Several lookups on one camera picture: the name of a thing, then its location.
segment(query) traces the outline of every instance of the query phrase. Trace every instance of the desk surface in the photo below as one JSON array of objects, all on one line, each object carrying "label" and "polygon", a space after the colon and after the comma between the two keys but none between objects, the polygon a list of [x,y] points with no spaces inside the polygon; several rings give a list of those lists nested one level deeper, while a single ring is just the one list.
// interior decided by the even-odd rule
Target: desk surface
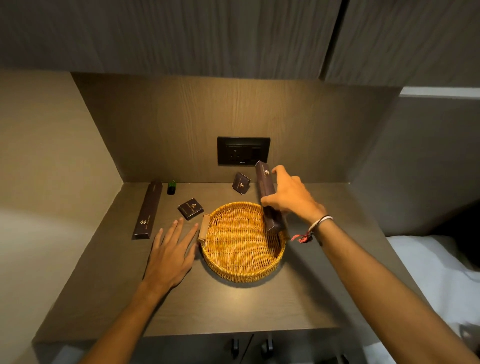
[{"label": "desk surface", "polygon": [[[125,183],[48,313],[35,342],[98,338],[128,303],[141,281],[152,239],[131,240],[147,183]],[[335,221],[361,246],[422,296],[415,282],[345,183],[307,184]],[[211,212],[233,201],[257,202],[255,186],[240,195],[228,183],[178,183],[160,198],[154,231],[180,217],[177,206],[195,197]],[[183,232],[201,222],[185,222]],[[287,219],[290,235],[307,227]],[[146,336],[271,331],[354,326],[369,330],[315,241],[288,243],[282,263],[257,285],[222,281],[197,254],[192,270],[153,316]]]}]

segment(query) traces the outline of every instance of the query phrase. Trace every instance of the white bedding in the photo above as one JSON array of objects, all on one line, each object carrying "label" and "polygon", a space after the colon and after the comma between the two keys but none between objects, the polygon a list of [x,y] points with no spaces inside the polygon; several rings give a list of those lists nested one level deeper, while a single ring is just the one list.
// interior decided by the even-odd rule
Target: white bedding
[{"label": "white bedding", "polygon": [[[458,334],[458,325],[480,325],[480,272],[466,268],[446,236],[393,236],[397,255],[436,313]],[[369,364],[395,363],[381,342],[364,348]]]}]

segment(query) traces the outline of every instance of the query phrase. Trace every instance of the wicker basket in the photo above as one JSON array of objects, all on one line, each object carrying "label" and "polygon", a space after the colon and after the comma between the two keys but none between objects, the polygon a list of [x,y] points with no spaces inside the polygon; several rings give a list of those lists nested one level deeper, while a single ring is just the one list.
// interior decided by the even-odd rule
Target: wicker basket
[{"label": "wicker basket", "polygon": [[220,277],[254,282],[272,273],[288,236],[267,232],[263,209],[251,202],[232,202],[205,214],[198,240],[205,262]]}]

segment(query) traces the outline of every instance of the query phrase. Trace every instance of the black wall socket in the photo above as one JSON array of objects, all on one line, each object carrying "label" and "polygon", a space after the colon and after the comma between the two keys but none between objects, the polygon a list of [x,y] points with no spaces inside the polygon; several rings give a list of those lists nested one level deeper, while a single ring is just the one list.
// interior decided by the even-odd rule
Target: black wall socket
[{"label": "black wall socket", "polygon": [[259,160],[267,162],[270,138],[216,139],[216,155],[219,166],[254,166]]}]

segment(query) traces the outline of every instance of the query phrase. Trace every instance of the basket rim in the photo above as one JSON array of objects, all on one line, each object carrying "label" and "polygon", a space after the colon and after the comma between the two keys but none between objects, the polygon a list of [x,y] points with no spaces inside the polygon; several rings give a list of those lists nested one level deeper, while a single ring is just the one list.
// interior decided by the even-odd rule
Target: basket rim
[{"label": "basket rim", "polygon": [[[262,207],[261,205],[259,204],[256,204],[256,203],[253,203],[253,202],[248,202],[248,201],[236,201],[236,202],[230,202],[228,204],[225,204],[225,205],[222,205],[220,207],[218,207],[217,209],[215,209],[211,214],[210,214],[210,218],[214,217],[216,214],[222,212],[223,210],[226,210],[226,209],[229,209],[229,208],[232,208],[232,207],[236,207],[236,206],[250,206],[250,207],[255,207],[255,208],[258,208],[258,207]],[[263,267],[262,269],[258,269],[258,270],[255,270],[253,272],[250,272],[250,273],[234,273],[224,267],[221,267],[219,266],[217,263],[215,263],[215,261],[212,260],[212,257],[210,256],[210,254],[207,252],[206,248],[205,248],[205,244],[201,244],[201,247],[202,247],[202,253],[204,255],[204,259],[209,263],[211,264],[215,269],[217,269],[218,271],[224,273],[224,274],[227,274],[227,275],[230,275],[232,277],[238,277],[238,278],[254,278],[254,277],[257,277],[259,275],[263,275],[267,272],[270,272],[272,270],[274,270],[278,264],[280,263],[280,260],[282,259],[283,257],[283,253],[285,252],[285,248],[287,246],[287,235],[285,234],[284,231],[280,231],[278,232],[278,237],[280,239],[280,246],[281,246],[281,249],[280,249],[280,252],[278,253],[278,256],[275,258],[274,261],[272,261],[269,265],[267,265],[266,267]]]}]

